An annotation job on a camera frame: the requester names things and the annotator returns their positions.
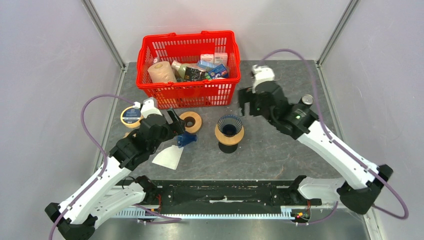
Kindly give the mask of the white paper coffee filter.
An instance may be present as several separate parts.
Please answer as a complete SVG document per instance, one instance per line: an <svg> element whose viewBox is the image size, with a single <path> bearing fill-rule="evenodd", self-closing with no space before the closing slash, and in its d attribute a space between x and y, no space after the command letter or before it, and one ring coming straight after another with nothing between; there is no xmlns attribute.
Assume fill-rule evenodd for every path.
<svg viewBox="0 0 424 240"><path fill-rule="evenodd" d="M176 170L179 165L183 150L184 147L178 147L176 145L167 147L154 157L152 163L171 170Z"/></svg>

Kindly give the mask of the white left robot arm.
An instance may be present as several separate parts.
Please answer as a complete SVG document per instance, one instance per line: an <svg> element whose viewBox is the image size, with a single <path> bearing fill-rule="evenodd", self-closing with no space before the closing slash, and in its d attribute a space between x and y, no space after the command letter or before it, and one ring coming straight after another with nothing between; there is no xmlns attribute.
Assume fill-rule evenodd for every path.
<svg viewBox="0 0 424 240"><path fill-rule="evenodd" d="M66 240L88 240L107 219L121 210L138 203L152 204L157 198L156 186L144 176L139 176L119 192L105 195L119 181L144 163L160 144L185 132L185 122L175 111L167 110L172 122L158 109L140 120L120 139L107 155L100 168L69 198L61 203L50 203L45 212Z"/></svg>

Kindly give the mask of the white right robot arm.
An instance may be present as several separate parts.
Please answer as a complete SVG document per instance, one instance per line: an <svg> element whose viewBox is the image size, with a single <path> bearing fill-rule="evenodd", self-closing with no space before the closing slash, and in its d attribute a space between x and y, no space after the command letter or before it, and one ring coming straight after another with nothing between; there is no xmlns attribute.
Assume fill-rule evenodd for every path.
<svg viewBox="0 0 424 240"><path fill-rule="evenodd" d="M298 103L289 103L281 86L266 81L256 87L238 91L241 114L249 104L251 116L263 116L284 135L309 147L339 172L341 178L315 179L299 176L288 191L289 200L300 205L306 200L340 201L349 210L364 215L372 207L384 184L393 174L386 164L376 165L359 154L322 125L311 110L314 98L310 94Z"/></svg>

